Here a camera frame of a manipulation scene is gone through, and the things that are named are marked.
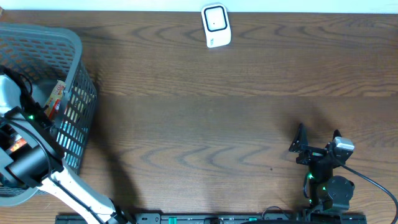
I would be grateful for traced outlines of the orange snack bag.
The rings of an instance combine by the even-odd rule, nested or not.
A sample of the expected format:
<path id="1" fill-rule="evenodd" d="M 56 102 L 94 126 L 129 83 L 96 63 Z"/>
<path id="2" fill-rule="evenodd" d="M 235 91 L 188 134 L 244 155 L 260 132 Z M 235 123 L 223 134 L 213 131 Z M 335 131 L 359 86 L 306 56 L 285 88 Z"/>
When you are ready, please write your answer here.
<path id="1" fill-rule="evenodd" d="M 44 112 L 50 120 L 53 120 L 59 111 L 65 87 L 66 83 L 64 81 L 58 80 L 45 103 L 47 108 Z"/>

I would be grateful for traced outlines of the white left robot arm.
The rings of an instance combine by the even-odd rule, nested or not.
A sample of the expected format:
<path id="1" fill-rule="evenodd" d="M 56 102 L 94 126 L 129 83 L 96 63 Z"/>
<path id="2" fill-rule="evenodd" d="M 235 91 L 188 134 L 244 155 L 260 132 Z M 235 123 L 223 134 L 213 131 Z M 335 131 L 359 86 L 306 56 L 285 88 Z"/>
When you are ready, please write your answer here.
<path id="1" fill-rule="evenodd" d="M 86 143 L 93 88 L 58 80 L 53 101 L 41 105 L 27 77 L 1 74 L 1 183 L 24 192 L 2 196 L 2 206 L 25 202 L 36 191 L 51 194 L 87 223 L 132 223 L 110 198 L 93 190 L 76 173 Z"/>

